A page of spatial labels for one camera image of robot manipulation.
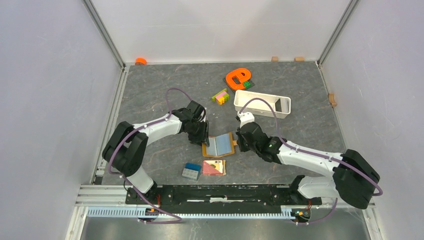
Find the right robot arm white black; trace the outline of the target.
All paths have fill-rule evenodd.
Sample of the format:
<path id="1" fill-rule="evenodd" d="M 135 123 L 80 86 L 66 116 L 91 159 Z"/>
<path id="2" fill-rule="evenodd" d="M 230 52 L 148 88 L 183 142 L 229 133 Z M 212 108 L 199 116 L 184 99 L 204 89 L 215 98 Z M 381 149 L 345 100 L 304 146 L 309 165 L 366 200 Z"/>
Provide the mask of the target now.
<path id="1" fill-rule="evenodd" d="M 382 195 L 380 176 L 357 151 L 325 152 L 297 145 L 284 138 L 267 136 L 259 124 L 249 122 L 237 128 L 241 152 L 252 151 L 268 163 L 296 166 L 319 177 L 297 176 L 289 199 L 302 204 L 313 198 L 340 198 L 358 209 L 366 209 L 372 197 Z"/>

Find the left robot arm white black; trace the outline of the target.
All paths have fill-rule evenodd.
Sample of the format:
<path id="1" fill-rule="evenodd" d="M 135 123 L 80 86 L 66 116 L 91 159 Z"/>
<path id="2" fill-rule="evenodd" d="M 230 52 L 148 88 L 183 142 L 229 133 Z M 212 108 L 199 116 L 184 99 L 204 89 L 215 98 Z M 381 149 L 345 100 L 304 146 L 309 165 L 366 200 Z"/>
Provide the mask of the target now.
<path id="1" fill-rule="evenodd" d="M 162 118 L 130 124 L 120 122 L 102 151 L 102 158 L 118 174 L 125 177 L 138 190 L 145 204 L 157 198 L 156 182 L 142 167 L 148 145 L 168 136 L 186 133 L 188 141 L 198 146 L 209 146 L 209 122 L 206 109 L 192 100 L 187 107 L 174 109 Z"/>

